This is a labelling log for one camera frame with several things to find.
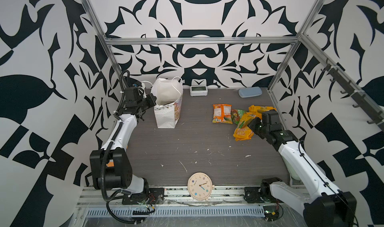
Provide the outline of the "yellow snack packet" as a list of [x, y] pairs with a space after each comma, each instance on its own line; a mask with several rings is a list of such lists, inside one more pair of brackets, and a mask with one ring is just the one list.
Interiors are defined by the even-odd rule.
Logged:
[[245, 141], [252, 139], [254, 132], [248, 127], [248, 124], [250, 124], [251, 121], [253, 121], [256, 117], [256, 115], [250, 112], [246, 112], [245, 114], [243, 114], [233, 134], [236, 141]]
[[256, 106], [256, 105], [251, 105], [249, 107], [249, 112], [252, 113], [253, 115], [256, 115], [259, 118], [262, 118], [262, 113], [269, 111], [269, 110], [276, 110], [272, 106]]

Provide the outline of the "patterned paper gift bag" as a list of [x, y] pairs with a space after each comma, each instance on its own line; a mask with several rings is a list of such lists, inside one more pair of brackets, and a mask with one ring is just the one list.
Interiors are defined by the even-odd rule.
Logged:
[[158, 129], [174, 129], [179, 121], [183, 99], [183, 80], [158, 78], [154, 83], [141, 82], [143, 88], [151, 86], [151, 93], [157, 98], [154, 114]]

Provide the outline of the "green corn chips packet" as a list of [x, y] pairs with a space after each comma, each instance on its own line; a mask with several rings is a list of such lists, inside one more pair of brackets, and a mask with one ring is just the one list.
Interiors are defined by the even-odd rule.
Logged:
[[242, 109], [231, 109], [231, 119], [233, 124], [238, 125], [245, 113], [246, 111]]

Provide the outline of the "orange snack packet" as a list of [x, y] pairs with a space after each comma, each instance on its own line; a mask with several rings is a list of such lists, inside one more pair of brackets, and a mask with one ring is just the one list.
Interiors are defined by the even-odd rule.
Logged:
[[214, 104], [213, 123], [232, 124], [232, 106], [230, 104]]

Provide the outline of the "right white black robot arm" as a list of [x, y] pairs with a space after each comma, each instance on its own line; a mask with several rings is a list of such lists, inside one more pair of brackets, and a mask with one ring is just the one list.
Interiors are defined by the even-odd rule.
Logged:
[[274, 147], [308, 191], [304, 195], [279, 178], [269, 178], [260, 185], [258, 196], [262, 200], [282, 201], [299, 213], [309, 227], [359, 226], [356, 198], [350, 192], [342, 192], [321, 172], [296, 136], [284, 130], [276, 110], [263, 112], [261, 118], [251, 120], [247, 126]]

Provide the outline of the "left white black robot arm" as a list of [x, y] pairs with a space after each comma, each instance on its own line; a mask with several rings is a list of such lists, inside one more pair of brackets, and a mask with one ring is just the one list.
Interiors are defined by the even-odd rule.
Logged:
[[117, 121], [110, 137], [100, 150], [92, 151], [90, 164], [94, 188], [101, 191], [106, 202], [116, 200], [119, 195], [138, 202], [149, 196], [148, 181], [133, 174], [127, 147], [139, 119], [155, 105], [156, 97], [146, 94], [143, 87], [134, 84], [125, 88], [114, 112]]

